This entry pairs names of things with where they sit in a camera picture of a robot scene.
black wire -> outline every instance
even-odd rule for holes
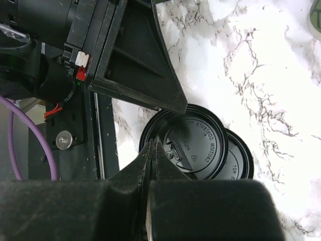
[[[30,53],[36,46],[36,42],[31,39],[28,43],[18,47],[0,46],[0,54],[24,55]]]

screw head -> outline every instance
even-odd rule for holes
[[[69,131],[62,131],[56,137],[56,145],[60,150],[69,149],[72,142],[73,137]]]

purple cable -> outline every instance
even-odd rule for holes
[[[15,154],[15,145],[14,145],[14,115],[15,113],[13,111],[10,111],[9,115],[9,124],[8,124],[8,147],[9,147],[9,154],[10,154],[10,160],[11,165],[14,170],[15,176],[17,180],[22,181],[22,175],[18,166],[18,162],[16,159]]]
[[[32,132],[35,134],[35,136],[39,140],[39,142],[40,142],[40,144],[41,144],[42,148],[44,149],[44,152],[47,156],[47,160],[48,160],[49,167],[50,167],[51,180],[54,180],[54,181],[58,180],[58,173],[57,173],[57,167],[56,167],[54,156],[52,154],[52,151],[51,151],[46,139],[44,138],[42,133],[38,130],[36,125],[32,122],[32,120],[25,113],[23,113],[18,107],[16,107],[14,104],[12,104],[10,101],[8,101],[6,98],[0,96],[0,103],[4,104],[6,107],[8,107],[24,123],[26,123],[27,126],[32,130]],[[9,142],[9,149],[10,149],[9,152],[10,152],[10,157],[11,158],[14,157],[11,160],[11,162],[13,164],[13,169],[14,169],[15,175],[18,180],[22,180],[22,176],[19,171],[16,156],[15,156],[15,150],[14,150],[14,145],[13,145],[13,131],[12,132],[10,131],[10,129],[13,130],[13,121],[12,121],[13,120],[13,113],[11,113],[12,117],[10,116],[10,122],[9,122],[10,126],[9,126],[9,131],[8,131],[9,139],[11,138],[11,142]]]

